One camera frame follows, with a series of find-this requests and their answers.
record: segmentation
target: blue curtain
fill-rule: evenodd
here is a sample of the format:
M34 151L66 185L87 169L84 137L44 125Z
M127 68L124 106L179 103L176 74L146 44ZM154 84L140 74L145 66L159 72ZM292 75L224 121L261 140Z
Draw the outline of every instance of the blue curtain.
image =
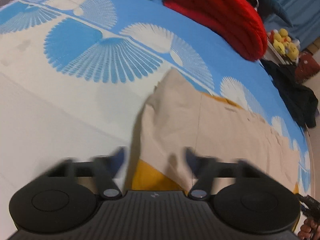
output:
M320 36L320 0L277 0L286 10L293 27L272 14L264 25L267 31L286 28L289 35L300 40L301 49L307 47Z

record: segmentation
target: folded red blanket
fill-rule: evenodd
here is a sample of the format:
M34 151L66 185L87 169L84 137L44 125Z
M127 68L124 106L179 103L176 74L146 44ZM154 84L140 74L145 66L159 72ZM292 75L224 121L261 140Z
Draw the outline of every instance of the folded red blanket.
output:
M266 30L246 0L165 0L164 5L207 26L247 60L266 52Z

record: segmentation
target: bedsheet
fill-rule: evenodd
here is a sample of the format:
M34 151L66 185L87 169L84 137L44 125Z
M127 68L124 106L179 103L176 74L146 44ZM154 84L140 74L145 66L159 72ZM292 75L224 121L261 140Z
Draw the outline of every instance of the bedsheet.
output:
M304 135L260 63L164 6L15 0L0 11L0 51L0 173L1 187L10 192L61 158L84 161L117 145L130 147L138 113L171 68L199 91L231 99L287 136L300 151L299 190L310 190Z

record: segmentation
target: black jacket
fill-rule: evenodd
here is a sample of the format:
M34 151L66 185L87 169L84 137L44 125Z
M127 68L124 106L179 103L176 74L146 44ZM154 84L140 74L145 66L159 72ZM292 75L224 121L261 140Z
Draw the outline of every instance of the black jacket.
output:
M301 127L316 126L315 113L318 99L310 88L295 82L293 65L277 65L272 61L261 60L266 72L272 77L291 117Z

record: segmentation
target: fan pattern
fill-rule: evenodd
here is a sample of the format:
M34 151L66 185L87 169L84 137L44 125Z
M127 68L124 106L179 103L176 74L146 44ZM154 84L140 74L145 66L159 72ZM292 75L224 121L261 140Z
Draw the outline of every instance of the fan pattern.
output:
M299 183L299 189L303 189L304 192L301 192L300 194L306 195L308 194L308 191L310 190L310 158L309 158L309 152L305 151L302 152L300 149L300 146L296 139L293 140L293 149L296 151L299 151L299 166L298 166L298 183Z
M267 119L260 103L252 93L235 78L224 77L220 84L220 93L223 97L236 102L243 109L260 114L265 120Z
M171 31L158 25L135 23L125 27L120 34L128 35L156 52L169 53L182 70L214 90L212 75L201 56Z
M44 48L58 72L95 82L132 82L152 74L163 63L128 38L103 38L100 30L71 18L49 32Z
M43 4L62 11L71 10L79 18L106 29L117 23L116 9L110 0L46 0Z
M271 118L271 125L280 135L287 137L290 141L290 135L282 117L273 116Z
M27 30L61 15L58 12L21 2L16 2L2 12L4 17L0 19L0 34Z

